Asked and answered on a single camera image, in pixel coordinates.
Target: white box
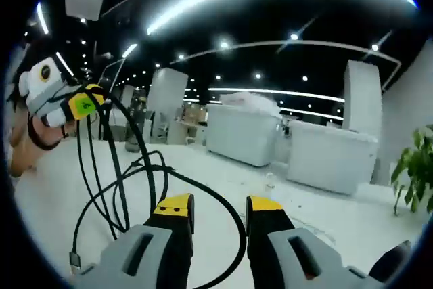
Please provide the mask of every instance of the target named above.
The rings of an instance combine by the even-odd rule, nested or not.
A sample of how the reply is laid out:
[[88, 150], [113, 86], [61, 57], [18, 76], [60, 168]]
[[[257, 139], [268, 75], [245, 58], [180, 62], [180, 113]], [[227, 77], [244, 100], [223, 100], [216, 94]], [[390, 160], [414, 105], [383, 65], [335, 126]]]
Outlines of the white box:
[[280, 118], [237, 106], [208, 104], [207, 108], [207, 150], [253, 166], [271, 162]]
[[343, 194], [369, 183], [378, 153], [370, 135], [290, 121], [292, 147], [287, 179]]

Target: person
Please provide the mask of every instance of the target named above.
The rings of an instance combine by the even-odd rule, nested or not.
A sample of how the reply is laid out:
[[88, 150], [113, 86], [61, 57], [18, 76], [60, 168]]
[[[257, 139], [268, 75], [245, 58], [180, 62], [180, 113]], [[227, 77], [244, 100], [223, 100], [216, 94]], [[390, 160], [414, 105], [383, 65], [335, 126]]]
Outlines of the person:
[[59, 142], [75, 129], [72, 121], [60, 127], [48, 127], [43, 121], [32, 116], [23, 97], [20, 96], [18, 83], [20, 75], [54, 52], [53, 41], [44, 37], [32, 45], [18, 47], [15, 66], [9, 69], [9, 95], [6, 98], [4, 147], [7, 154], [9, 176], [16, 185], [21, 175], [34, 169], [38, 160], [47, 152], [54, 150]]

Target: black strap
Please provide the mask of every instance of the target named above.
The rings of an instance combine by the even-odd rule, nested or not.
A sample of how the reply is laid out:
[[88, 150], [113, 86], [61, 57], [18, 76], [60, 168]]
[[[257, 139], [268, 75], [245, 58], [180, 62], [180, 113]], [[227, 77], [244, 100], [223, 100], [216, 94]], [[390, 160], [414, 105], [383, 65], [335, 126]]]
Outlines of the black strap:
[[36, 147], [41, 148], [42, 150], [45, 151], [50, 151], [52, 149], [54, 149], [55, 147], [57, 147], [57, 145], [60, 143], [60, 140], [52, 145], [46, 145], [42, 142], [41, 138], [39, 137], [39, 135], [37, 134], [35, 128], [33, 127], [33, 117], [29, 116], [28, 117], [28, 136], [30, 137], [30, 139], [32, 140], [32, 142], [36, 145]]

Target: potted plant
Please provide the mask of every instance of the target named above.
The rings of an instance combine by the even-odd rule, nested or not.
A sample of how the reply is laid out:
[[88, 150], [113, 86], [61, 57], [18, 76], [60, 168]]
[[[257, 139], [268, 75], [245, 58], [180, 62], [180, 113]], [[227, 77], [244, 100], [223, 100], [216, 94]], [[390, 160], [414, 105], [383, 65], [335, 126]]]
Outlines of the potted plant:
[[[413, 132], [415, 149], [405, 148], [398, 160], [397, 166], [391, 176], [391, 184], [397, 199], [394, 205], [394, 214], [397, 215], [397, 203], [401, 192], [407, 187], [405, 195], [406, 205], [411, 205], [411, 211], [415, 213], [419, 203], [427, 202], [427, 212], [433, 210], [433, 125], [416, 129]], [[398, 176], [407, 171], [410, 184], [400, 185]]]

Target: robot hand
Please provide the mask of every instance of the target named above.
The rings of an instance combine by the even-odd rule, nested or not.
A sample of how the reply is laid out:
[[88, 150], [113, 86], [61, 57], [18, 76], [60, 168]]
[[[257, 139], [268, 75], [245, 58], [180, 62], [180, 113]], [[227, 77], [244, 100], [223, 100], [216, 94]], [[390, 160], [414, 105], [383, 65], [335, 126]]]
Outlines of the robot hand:
[[[81, 85], [71, 76], [62, 74], [56, 60], [48, 57], [38, 62], [30, 71], [22, 73], [18, 83], [20, 95], [26, 98], [30, 114], [50, 127], [80, 120], [95, 110], [91, 99], [85, 93], [78, 93]], [[86, 89], [96, 87], [99, 86], [89, 84]], [[94, 96], [99, 104], [105, 100], [101, 94]]]

